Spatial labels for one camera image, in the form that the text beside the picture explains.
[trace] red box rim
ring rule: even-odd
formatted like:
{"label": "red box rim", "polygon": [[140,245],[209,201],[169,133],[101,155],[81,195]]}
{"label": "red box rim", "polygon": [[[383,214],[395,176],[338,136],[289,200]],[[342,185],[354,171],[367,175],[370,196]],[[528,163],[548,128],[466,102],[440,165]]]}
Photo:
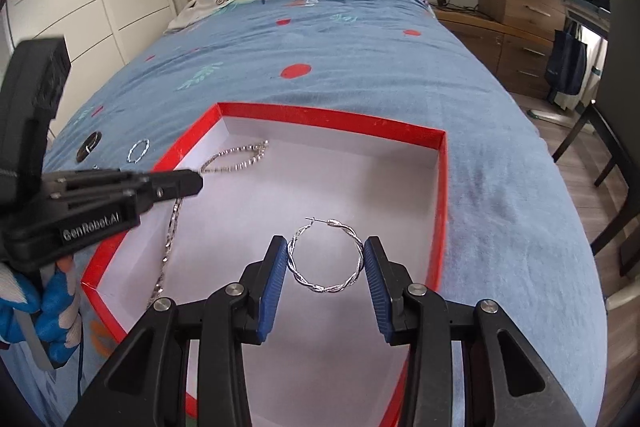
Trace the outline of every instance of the red box rim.
{"label": "red box rim", "polygon": [[[431,241],[431,256],[427,271],[426,285],[437,291],[442,277],[447,221],[447,136],[439,129],[421,127],[397,120],[387,120],[376,116],[355,114],[333,109],[297,107],[294,105],[274,105],[265,103],[220,102],[212,105],[180,136],[169,150],[158,160],[153,171],[170,171],[180,163],[186,154],[202,139],[223,116],[254,118],[298,123],[315,127],[325,127],[342,131],[366,134],[395,141],[428,147],[438,151],[438,193],[436,213]],[[111,314],[97,291],[98,284],[115,255],[127,232],[102,241],[82,276],[81,286],[94,311],[100,317],[117,342],[126,336],[126,331]],[[400,416],[406,367],[402,370],[396,389],[391,397],[380,427],[393,427]],[[197,401],[187,393],[187,413],[197,416]]]}

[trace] box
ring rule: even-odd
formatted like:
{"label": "box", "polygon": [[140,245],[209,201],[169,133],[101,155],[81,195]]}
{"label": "box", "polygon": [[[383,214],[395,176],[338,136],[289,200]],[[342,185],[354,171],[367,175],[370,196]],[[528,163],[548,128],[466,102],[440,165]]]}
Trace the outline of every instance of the box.
{"label": "box", "polygon": [[[211,107],[154,170],[197,170],[233,146],[269,140],[264,158],[238,172],[204,174],[184,200],[163,296],[206,299],[260,261],[273,235],[288,239],[305,217],[337,219],[361,240],[378,235],[391,261],[437,289],[447,215],[444,131],[372,116],[254,103]],[[219,158],[219,165],[248,156]],[[136,229],[101,243],[82,278],[98,316],[120,341],[156,283],[173,201],[156,204]],[[296,245],[308,280],[340,283],[357,250],[338,229],[315,223]],[[196,414],[198,343],[190,349],[187,409]],[[378,331],[366,274],[337,294],[318,294],[287,273],[273,331],[243,346],[254,426],[390,426],[398,418],[406,346]]]}

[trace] logo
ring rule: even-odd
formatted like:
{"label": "logo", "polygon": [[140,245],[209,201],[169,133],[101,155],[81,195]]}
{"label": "logo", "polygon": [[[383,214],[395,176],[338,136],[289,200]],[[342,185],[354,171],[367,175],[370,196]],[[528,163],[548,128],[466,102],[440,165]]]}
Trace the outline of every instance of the logo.
{"label": "logo", "polygon": [[120,213],[114,212],[111,216],[103,216],[100,219],[94,219],[92,221],[87,221],[82,223],[79,227],[75,227],[73,229],[65,229],[62,231],[62,239],[65,241],[74,241],[76,239],[80,239],[85,235],[98,232],[98,230],[108,229],[109,227],[116,225],[116,223],[120,222]]}

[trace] gloved hand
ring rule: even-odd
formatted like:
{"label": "gloved hand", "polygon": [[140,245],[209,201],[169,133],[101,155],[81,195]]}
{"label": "gloved hand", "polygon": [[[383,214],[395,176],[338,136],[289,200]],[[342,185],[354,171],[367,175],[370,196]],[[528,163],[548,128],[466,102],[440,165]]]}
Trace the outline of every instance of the gloved hand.
{"label": "gloved hand", "polygon": [[78,347],[82,323],[78,314],[80,295],[71,257],[56,263],[56,271],[39,295],[24,275],[0,263],[0,341],[13,344],[24,340],[14,309],[33,314],[42,311],[35,323],[37,336],[49,344],[49,358],[65,363]]}

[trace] bedspread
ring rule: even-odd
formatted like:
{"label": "bedspread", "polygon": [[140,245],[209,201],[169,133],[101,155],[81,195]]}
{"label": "bedspread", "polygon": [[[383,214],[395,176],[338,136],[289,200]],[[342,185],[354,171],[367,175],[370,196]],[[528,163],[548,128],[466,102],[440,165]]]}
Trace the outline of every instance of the bedspread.
{"label": "bedspread", "polygon": [[[444,129],[449,141],[447,250],[440,293],[496,299],[556,375],[588,426],[604,388],[607,328],[577,211],[545,142],[487,69],[424,0],[237,0],[163,36],[119,71],[60,132],[46,169],[151,169],[216,102],[307,105]],[[81,269],[91,251],[76,256]],[[82,305],[86,381],[104,360],[94,312]],[[3,354],[40,415],[59,425],[76,400],[78,356],[53,376],[22,346]],[[454,350],[456,371],[460,351]],[[454,425],[463,421],[454,379]]]}

